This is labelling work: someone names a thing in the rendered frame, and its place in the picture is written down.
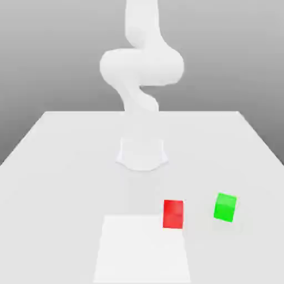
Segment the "small red cube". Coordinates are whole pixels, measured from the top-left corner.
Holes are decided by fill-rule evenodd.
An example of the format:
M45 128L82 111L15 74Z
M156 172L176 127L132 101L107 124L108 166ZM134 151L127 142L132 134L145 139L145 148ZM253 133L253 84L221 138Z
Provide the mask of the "small red cube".
M163 228L182 229L184 223L184 202L164 200Z

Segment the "small green cube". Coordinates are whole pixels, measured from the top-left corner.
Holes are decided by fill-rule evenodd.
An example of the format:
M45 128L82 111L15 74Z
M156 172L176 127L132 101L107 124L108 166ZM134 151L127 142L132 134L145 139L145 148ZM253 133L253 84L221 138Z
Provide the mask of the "small green cube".
M214 208L214 218L226 222L232 222L234 219L236 202L236 196L221 192L218 193Z

